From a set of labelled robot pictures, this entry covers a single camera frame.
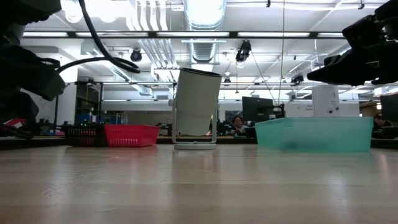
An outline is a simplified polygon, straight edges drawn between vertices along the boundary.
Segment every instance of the black basket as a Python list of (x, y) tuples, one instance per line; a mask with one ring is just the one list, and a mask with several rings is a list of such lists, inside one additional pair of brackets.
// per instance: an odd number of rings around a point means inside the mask
[(67, 144), (73, 147), (106, 147), (108, 142), (105, 126), (69, 126), (65, 127)]

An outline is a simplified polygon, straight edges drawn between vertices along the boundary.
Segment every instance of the white cylinder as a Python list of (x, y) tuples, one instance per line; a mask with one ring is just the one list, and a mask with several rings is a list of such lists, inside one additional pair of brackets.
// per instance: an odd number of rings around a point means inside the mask
[(181, 68), (175, 95), (177, 131), (202, 136), (209, 131), (222, 76), (192, 68)]

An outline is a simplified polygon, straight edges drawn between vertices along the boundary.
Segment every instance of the white base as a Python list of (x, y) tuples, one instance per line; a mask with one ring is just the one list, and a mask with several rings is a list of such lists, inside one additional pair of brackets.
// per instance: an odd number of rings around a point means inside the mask
[(216, 144), (208, 143), (177, 143), (174, 144), (174, 149), (180, 150), (212, 150), (216, 149)]

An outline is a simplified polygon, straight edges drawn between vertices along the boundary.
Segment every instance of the ceiling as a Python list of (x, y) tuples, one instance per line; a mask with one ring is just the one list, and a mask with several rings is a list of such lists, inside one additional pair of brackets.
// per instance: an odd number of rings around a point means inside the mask
[[(286, 0), (286, 9), (283, 10), (283, 0), (272, 0), (270, 8), (266, 7), (266, 1), (253, 0), (227, 0), (224, 24), (221, 30), (225, 31), (322, 31), (322, 32), (339, 32), (348, 25), (354, 23), (358, 19), (374, 14), (374, 8), (380, 6), (385, 0), (364, 0), (365, 8), (358, 10), (360, 1), (355, 0)], [(129, 14), (127, 10), (128, 1), (110, 1), (107, 2), (108, 7), (100, 7), (96, 9), (95, 15), (92, 17), (96, 30), (99, 31), (128, 31), (126, 25), (125, 14)], [(353, 7), (346, 10), (325, 10), (325, 8), (335, 7)], [(171, 31), (185, 30), (185, 18), (183, 2), (181, 0), (166, 1), (166, 21), (167, 27)], [(309, 9), (323, 9), (322, 11), (314, 11)], [(102, 14), (115, 13), (119, 17), (112, 23), (105, 23), (99, 17)], [(27, 26), (28, 31), (87, 31), (84, 20), (77, 23), (70, 23), (65, 18), (65, 12), (61, 11), (50, 17), (45, 22), (30, 24)], [(183, 39), (172, 39), (172, 48), (180, 67), (189, 67), (190, 57), (187, 44), (182, 43)], [(25, 46), (54, 46), (58, 47), (75, 58), (89, 57), (79, 50), (79, 46), (89, 42), (89, 39), (29, 39), (22, 41)], [(280, 82), (281, 76), (283, 80), (289, 82), (289, 78), (297, 73), (296, 71), (289, 73), (297, 65), (300, 65), (298, 71), (304, 75), (311, 71), (310, 62), (306, 59), (314, 55), (322, 55), (322, 57), (339, 53), (339, 51), (348, 48), (347, 42), (343, 39), (252, 39), (252, 55), (246, 60), (243, 68), (237, 68), (234, 56), (236, 49), (241, 45), (242, 39), (225, 39), (225, 43), (218, 44), (217, 55), (215, 58), (213, 71), (224, 75), (230, 72), (232, 82), (261, 82), (264, 77), (267, 82)], [(137, 39), (105, 39), (102, 42), (108, 47), (108, 50), (115, 56), (129, 58), (133, 48), (139, 48)], [(76, 45), (74, 50), (70, 50), (71, 45)], [(141, 62), (137, 62), (142, 74), (137, 77), (138, 81), (154, 81), (150, 75), (151, 62), (148, 57), (143, 54)], [(106, 63), (97, 62), (90, 63), (85, 67), (79, 68), (79, 77), (93, 77), (99, 82), (120, 82), (115, 79), (115, 75), (106, 67)], [(233, 88), (231, 86), (223, 86), (222, 88)], [(249, 88), (249, 86), (241, 86), (240, 88)], [(263, 88), (264, 86), (254, 86), (254, 88)], [(367, 86), (365, 90), (372, 90), (372, 86)]]

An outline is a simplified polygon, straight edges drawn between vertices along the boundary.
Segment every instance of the person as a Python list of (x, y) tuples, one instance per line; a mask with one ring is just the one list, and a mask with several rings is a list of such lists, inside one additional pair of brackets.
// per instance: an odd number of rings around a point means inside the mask
[(241, 116), (235, 116), (232, 119), (232, 125), (235, 127), (235, 130), (231, 131), (233, 136), (237, 133), (243, 133), (244, 129), (248, 128), (246, 125), (243, 125), (243, 118)]
[(389, 121), (383, 119), (382, 114), (378, 113), (373, 117), (373, 131), (377, 131), (382, 127), (391, 127), (392, 124)]

